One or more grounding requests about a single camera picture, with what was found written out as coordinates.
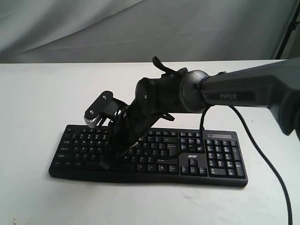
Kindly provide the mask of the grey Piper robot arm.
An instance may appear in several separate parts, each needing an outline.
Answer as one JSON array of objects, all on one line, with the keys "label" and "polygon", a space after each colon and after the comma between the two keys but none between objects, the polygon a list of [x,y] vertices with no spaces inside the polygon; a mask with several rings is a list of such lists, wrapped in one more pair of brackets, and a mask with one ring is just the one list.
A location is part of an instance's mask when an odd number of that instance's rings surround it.
[{"label": "grey Piper robot arm", "polygon": [[110,131],[112,153],[99,161],[102,169],[137,143],[169,113],[203,113],[210,106],[268,108],[285,135],[300,131],[299,58],[210,76],[201,70],[166,70],[157,79],[142,78],[135,98]]}]

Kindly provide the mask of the black fabric-covered gripper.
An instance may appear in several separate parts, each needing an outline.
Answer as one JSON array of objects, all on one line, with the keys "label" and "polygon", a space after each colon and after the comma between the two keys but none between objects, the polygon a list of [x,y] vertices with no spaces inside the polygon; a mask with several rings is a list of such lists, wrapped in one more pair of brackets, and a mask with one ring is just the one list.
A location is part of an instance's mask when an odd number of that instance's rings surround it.
[{"label": "black fabric-covered gripper", "polygon": [[173,121],[171,113],[185,113],[180,100],[180,83],[187,68],[173,70],[162,64],[158,57],[152,58],[153,65],[163,71],[160,78],[144,77],[135,88],[131,104],[114,99],[116,108],[109,122],[109,149],[120,155],[136,145],[139,139],[159,120]]}]

